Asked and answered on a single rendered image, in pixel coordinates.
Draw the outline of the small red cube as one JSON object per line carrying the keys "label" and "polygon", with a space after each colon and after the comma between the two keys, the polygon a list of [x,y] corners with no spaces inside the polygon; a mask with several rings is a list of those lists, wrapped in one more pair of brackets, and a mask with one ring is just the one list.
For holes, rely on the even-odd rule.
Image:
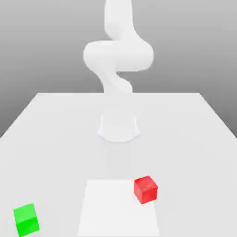
{"label": "small red cube", "polygon": [[134,194],[141,204],[157,199],[158,186],[148,175],[134,180]]}

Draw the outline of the small green cube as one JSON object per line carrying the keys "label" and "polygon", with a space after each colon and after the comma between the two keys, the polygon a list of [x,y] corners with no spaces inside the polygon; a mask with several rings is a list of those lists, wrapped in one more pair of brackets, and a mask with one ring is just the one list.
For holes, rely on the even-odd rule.
{"label": "small green cube", "polygon": [[40,230],[33,203],[15,208],[13,214],[19,237],[24,237]]}

